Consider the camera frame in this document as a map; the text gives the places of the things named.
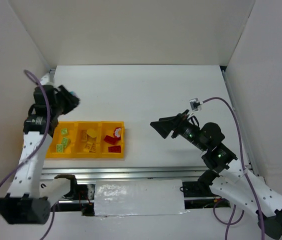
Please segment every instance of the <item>cable connector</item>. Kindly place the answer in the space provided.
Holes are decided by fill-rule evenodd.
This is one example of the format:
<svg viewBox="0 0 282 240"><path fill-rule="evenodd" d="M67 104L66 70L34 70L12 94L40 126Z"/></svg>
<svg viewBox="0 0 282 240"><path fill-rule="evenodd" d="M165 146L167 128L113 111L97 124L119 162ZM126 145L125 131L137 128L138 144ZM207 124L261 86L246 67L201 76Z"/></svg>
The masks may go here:
<svg viewBox="0 0 282 240"><path fill-rule="evenodd" d="M198 98L193 98L189 102L190 102L192 112L198 112L201 110L202 103L199 101Z"/></svg>

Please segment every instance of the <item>yellow round object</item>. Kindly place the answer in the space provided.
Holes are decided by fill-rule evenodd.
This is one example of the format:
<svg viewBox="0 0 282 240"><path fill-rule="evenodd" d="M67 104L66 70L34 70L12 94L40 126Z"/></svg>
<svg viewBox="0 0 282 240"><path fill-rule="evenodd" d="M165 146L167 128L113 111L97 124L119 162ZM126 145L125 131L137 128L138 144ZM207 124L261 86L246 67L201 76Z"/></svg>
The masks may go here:
<svg viewBox="0 0 282 240"><path fill-rule="evenodd" d="M86 130L86 134L89 135L93 139L97 137L97 131L92 128L89 128L88 130Z"/></svg>

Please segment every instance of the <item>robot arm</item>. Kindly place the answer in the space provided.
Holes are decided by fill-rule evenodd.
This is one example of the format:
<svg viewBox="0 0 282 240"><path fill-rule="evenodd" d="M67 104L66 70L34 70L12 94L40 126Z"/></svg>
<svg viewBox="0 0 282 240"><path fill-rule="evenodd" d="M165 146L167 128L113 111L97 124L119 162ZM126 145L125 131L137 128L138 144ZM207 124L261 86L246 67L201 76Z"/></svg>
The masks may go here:
<svg viewBox="0 0 282 240"><path fill-rule="evenodd" d="M181 135L200 150L206 151L202 159L209 170L199 178L199 187L239 206L255 218L259 226L263 218L265 233L278 240L282 236L282 195L270 189L247 168L243 170L237 156L222 143L225 136L216 123L208 122L200 129L188 121L188 112L186 110L176 116L160 118L150 125L164 139L173 131L172 138ZM261 213L245 175L248 175L255 189Z"/></svg>
<svg viewBox="0 0 282 240"><path fill-rule="evenodd" d="M49 219L51 206L62 196L69 197L76 191L77 181L74 175L58 175L40 192L40 176L58 125L58 117L72 111L80 101L62 85L58 88L52 85L43 87L50 104L48 135L36 154L31 159L26 159L43 140L47 125L47 106L41 90L36 87L33 94L35 104L30 107L23 126L23 150L19 164L24 165L14 176L6 196L0 197L0 214L9 224L45 224Z"/></svg>

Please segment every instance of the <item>yellow tray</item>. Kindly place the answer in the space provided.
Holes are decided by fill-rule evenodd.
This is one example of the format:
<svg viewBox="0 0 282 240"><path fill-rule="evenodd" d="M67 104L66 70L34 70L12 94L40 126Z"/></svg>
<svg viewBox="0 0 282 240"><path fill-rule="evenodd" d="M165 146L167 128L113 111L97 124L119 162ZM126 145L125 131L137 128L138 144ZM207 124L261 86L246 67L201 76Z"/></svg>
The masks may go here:
<svg viewBox="0 0 282 240"><path fill-rule="evenodd" d="M57 144L61 144L62 136L61 129L67 129L70 139L69 145L64 149L64 152L57 152ZM105 136L113 137L113 132L116 128L121 128L121 140L117 141L116 146L121 146L121 152L109 152L108 147L113 145L104 141ZM87 141L94 143L95 152L86 152L85 146L87 142L81 140L81 134L88 129L96 131L97 136L91 138L87 136ZM61 121L54 130L52 143L47 150L47 159L69 159L69 158L120 158L124 157L125 141L124 141L125 124L123 121Z"/></svg>

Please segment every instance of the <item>green block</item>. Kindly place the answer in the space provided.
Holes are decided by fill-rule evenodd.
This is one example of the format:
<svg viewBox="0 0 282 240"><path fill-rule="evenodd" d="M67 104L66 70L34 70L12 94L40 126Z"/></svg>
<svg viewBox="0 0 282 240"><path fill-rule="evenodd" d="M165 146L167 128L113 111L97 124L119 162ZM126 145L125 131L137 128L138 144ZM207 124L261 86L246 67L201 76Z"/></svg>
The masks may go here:
<svg viewBox="0 0 282 240"><path fill-rule="evenodd" d="M56 152L57 153L63 153L63 145L62 144L56 145Z"/></svg>
<svg viewBox="0 0 282 240"><path fill-rule="evenodd" d="M64 148L66 148L69 145L69 143L70 143L69 138L66 138L66 137L62 138L62 145Z"/></svg>
<svg viewBox="0 0 282 240"><path fill-rule="evenodd" d="M68 135L69 134L68 129L67 128L62 128L61 129L61 134L62 134L62 136Z"/></svg>

